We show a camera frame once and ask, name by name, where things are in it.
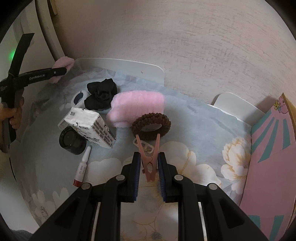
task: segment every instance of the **pink clothespin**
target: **pink clothespin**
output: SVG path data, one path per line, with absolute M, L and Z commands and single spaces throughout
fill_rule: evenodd
M 154 181 L 155 175 L 156 175 L 158 152 L 159 152 L 160 134 L 159 133 L 157 134 L 154 152 L 153 152 L 152 156 L 145 155 L 139 135 L 136 135 L 136 138 L 137 138 L 138 148 L 139 148 L 139 152 L 141 154 L 142 164 L 144 167 L 147 182 Z M 148 164 L 149 163 L 152 165 L 152 172 L 148 171 Z

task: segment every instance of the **pink plush fabric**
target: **pink plush fabric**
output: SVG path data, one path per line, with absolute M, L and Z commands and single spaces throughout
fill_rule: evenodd
M 63 56 L 61 58 L 59 58 L 53 65 L 53 69 L 54 68 L 61 68 L 61 67 L 66 67 L 67 69 L 67 72 L 73 67 L 74 65 L 74 59 L 72 58 L 69 58 L 67 56 Z M 61 79 L 61 76 L 54 76 L 54 77 L 51 77 L 49 82 L 51 84 L 55 84 L 57 83 L 59 80 Z
M 114 127 L 131 127 L 139 117 L 148 113 L 162 113 L 164 97 L 153 91 L 128 91 L 114 96 L 107 121 Z

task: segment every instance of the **screw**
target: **screw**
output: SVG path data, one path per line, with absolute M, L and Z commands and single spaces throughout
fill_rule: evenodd
M 217 188 L 218 188 L 218 186 L 215 183 L 210 183 L 209 184 L 209 189 L 216 190 Z
M 125 178 L 126 177 L 124 175 L 121 175 L 121 174 L 116 176 L 117 181 L 123 181 Z
M 176 181 L 182 181 L 183 180 L 183 176 L 178 174 L 178 175 L 174 176 L 174 179 Z
M 83 184 L 81 185 L 81 188 L 82 188 L 83 190 L 90 189 L 90 187 L 91 187 L 91 185 L 90 185 L 89 183 L 83 183 Z

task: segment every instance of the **white tissue package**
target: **white tissue package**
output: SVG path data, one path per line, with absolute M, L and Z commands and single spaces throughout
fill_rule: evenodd
M 103 118 L 95 111 L 72 107 L 65 121 L 80 135 L 101 147 L 112 148 L 116 141 Z

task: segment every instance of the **braided scrunchie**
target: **braided scrunchie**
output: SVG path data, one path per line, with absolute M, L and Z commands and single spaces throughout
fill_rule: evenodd
M 155 131 L 142 131 L 144 126 L 150 124 L 161 124 L 161 127 Z M 138 119 L 136 119 L 131 127 L 133 135 L 139 135 L 140 139 L 143 141 L 153 141 L 156 140 L 157 134 L 164 136 L 170 130 L 171 122 L 168 117 L 161 113 L 149 113 L 144 114 Z

